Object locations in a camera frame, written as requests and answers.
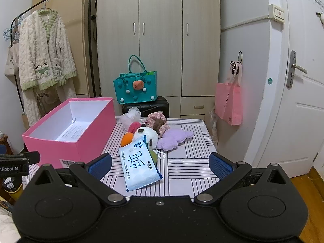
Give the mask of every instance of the white door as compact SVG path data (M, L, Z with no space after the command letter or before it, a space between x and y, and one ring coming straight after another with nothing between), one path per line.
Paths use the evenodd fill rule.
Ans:
M116 99L113 80L128 73L128 58L139 55L138 0L98 0L97 46L101 94ZM132 72L139 72L132 61Z
M215 96L220 1L183 0L182 96Z
M140 55L158 95L181 96L182 0L139 0Z
M287 5L289 51L296 51L296 64L308 73L295 69L292 88L285 84L258 167L277 162L294 177L308 173L324 140L324 25L316 15L324 8L314 0L287 0Z

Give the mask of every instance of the door lock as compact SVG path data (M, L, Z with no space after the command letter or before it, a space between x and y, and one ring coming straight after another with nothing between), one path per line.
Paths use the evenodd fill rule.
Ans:
M307 70L302 68L299 65L296 65L296 52L291 50L290 51L290 61L289 61L289 69L288 69L288 78L287 78L287 88L292 88L293 81L295 77L295 69L299 69L300 71L307 74Z

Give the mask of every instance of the light switch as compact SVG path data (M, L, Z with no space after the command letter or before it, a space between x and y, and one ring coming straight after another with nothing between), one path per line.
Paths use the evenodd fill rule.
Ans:
M275 15L276 17L281 18L282 20L285 20L284 12L278 10L277 8L274 9L274 15Z
M279 6L270 4L269 5L269 18L274 21L284 23L285 22L285 13L284 13L283 9L280 8Z

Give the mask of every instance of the blue wet wipes pack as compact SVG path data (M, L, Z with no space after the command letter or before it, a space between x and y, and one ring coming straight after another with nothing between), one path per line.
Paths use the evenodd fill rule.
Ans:
M146 135L119 149L127 192L140 189L160 179L162 175L156 168L146 146Z

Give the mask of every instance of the teal tote bag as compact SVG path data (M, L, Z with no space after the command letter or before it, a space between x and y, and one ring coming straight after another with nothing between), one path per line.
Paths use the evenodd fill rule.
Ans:
M144 72L132 73L131 59L135 57L143 67ZM146 71L143 62L136 55L128 60L129 73L120 74L114 80L114 88L119 104L155 101L157 99L157 72Z

